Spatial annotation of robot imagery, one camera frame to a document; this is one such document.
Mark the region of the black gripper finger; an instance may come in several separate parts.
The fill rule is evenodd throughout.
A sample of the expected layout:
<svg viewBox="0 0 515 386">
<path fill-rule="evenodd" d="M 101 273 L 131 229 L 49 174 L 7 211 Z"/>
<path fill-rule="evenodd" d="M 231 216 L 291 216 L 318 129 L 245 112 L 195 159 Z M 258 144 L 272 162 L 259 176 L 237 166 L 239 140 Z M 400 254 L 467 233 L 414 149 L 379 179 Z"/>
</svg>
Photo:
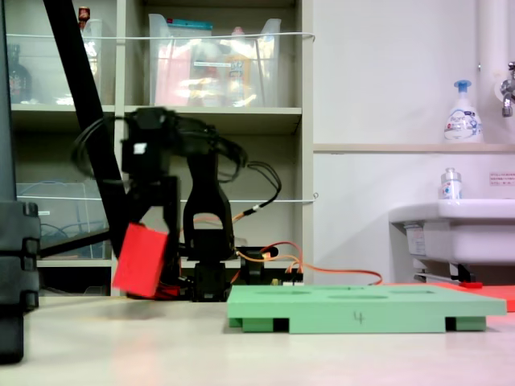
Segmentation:
<svg viewBox="0 0 515 386">
<path fill-rule="evenodd" d="M 144 215 L 153 207 L 161 205 L 161 184 L 130 180 L 126 196 L 127 220 L 140 224 Z"/>
<path fill-rule="evenodd" d="M 180 230 L 180 187 L 179 179 L 175 176 L 165 177 L 163 188 L 163 220 L 167 226 L 167 242 L 165 257 L 177 257 Z"/>
</svg>

